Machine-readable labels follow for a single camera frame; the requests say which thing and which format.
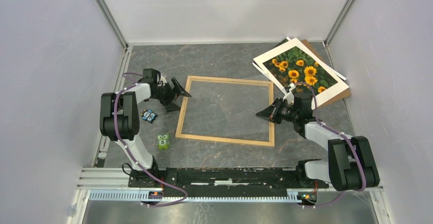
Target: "green toy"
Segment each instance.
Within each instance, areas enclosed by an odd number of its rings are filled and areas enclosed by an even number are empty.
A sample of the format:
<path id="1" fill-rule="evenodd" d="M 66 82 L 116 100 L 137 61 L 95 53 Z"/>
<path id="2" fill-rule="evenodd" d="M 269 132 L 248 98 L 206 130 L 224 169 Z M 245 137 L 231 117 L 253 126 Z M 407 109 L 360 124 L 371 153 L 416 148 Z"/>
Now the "green toy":
<path id="1" fill-rule="evenodd" d="M 160 135 L 158 134 L 158 148 L 167 149 L 170 145 L 170 136 L 168 134 Z"/>

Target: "small toy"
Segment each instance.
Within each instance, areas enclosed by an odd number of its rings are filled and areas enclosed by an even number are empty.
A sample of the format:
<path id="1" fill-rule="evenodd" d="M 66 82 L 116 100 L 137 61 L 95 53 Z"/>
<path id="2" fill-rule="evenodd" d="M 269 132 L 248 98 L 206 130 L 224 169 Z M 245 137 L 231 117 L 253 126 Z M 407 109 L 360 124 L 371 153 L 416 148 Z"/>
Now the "small toy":
<path id="1" fill-rule="evenodd" d="M 158 114 L 152 112 L 150 109 L 144 109 L 141 113 L 141 117 L 143 120 L 146 120 L 149 123 L 153 123 L 156 117 L 158 117 Z"/>
<path id="2" fill-rule="evenodd" d="M 159 149 L 167 149 L 170 145 L 170 136 L 168 134 L 160 135 L 158 134 L 158 148 Z"/>

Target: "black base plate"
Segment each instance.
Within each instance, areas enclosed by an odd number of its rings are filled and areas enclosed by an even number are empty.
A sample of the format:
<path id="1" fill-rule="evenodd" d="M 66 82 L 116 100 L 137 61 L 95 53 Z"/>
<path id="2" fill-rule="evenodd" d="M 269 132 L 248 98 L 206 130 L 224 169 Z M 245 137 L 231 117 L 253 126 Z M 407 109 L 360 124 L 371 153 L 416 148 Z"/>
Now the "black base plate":
<path id="1" fill-rule="evenodd" d="M 315 187 L 315 180 L 298 179 L 294 168 L 167 168 L 160 169 L 159 174 L 165 182 L 185 189 L 190 197 L 287 196 L 288 188 Z M 228 186 L 219 183 L 230 180 L 247 185 Z M 319 188 L 329 187 L 323 181 L 317 182 Z M 181 197 L 183 193 L 164 187 L 164 196 Z"/>

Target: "white border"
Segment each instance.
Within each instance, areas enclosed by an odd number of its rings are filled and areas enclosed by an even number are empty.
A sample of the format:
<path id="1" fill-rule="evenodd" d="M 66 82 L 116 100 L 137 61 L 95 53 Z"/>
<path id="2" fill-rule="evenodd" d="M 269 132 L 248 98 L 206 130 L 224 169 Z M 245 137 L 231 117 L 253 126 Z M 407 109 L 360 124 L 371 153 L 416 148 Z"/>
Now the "white border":
<path id="1" fill-rule="evenodd" d="M 326 63 L 322 62 L 316 55 L 314 55 L 313 52 L 311 52 L 297 38 L 294 38 L 294 39 L 290 40 L 289 42 L 286 42 L 286 43 L 284 43 L 278 47 L 275 47 L 272 50 L 254 58 L 254 61 L 257 63 L 257 65 L 263 71 L 266 71 L 268 69 L 263 65 L 263 62 L 271 60 L 273 57 L 276 57 L 276 56 L 280 55 L 281 53 L 286 52 L 293 47 L 298 47 L 299 49 L 301 49 L 302 51 L 307 53 L 309 56 L 311 56 L 316 62 L 319 63 L 320 66 L 322 66 L 325 69 L 325 71 L 327 71 L 337 81 L 337 83 L 335 85 L 329 87 L 328 89 L 326 89 L 322 93 L 316 95 L 318 107 L 320 105 L 324 104 L 325 102 L 327 102 L 328 100 L 330 100 L 331 98 L 335 97 L 336 95 L 340 94 L 341 92 L 343 92 L 347 88 L 349 88 L 349 86 L 346 83 L 344 83 L 335 74 L 334 70 L 331 67 L 329 67 Z M 274 76 L 269 76 L 269 78 L 271 79 L 272 82 L 274 82 L 274 84 L 278 87 L 278 89 L 280 89 L 280 90 L 284 89 L 284 87 L 280 84 L 280 82 Z M 315 107 L 314 102 L 312 102 L 311 108 L 314 109 L 314 107 Z"/>

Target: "wooden picture frame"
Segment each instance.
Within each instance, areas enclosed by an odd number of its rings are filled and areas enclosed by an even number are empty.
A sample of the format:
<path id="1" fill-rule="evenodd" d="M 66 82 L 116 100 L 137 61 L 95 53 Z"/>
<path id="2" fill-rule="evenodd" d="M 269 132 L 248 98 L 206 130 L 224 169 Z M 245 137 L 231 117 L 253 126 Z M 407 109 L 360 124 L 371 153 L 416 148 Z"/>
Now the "wooden picture frame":
<path id="1" fill-rule="evenodd" d="M 214 78 L 214 77 L 202 77 L 202 76 L 188 76 L 186 80 L 185 90 L 190 92 L 192 82 L 212 82 L 212 83 L 226 83 L 226 84 L 240 84 L 240 85 L 256 85 L 266 86 L 269 91 L 269 105 L 274 102 L 274 84 L 270 81 L 258 81 L 258 80 L 241 80 L 241 79 L 228 79 L 228 78 Z M 225 137 L 214 137 L 214 136 L 199 136 L 191 134 L 183 134 L 183 122 L 185 119 L 186 107 L 188 104 L 187 97 L 183 98 L 182 106 L 179 114 L 179 121 L 176 129 L 176 137 L 185 139 L 196 139 L 204 141 L 218 141 L 228 143 L 239 143 L 248 145 L 258 146 L 274 146 L 275 145 L 275 126 L 274 123 L 269 122 L 269 141 L 254 141 L 244 139 L 234 139 Z"/>

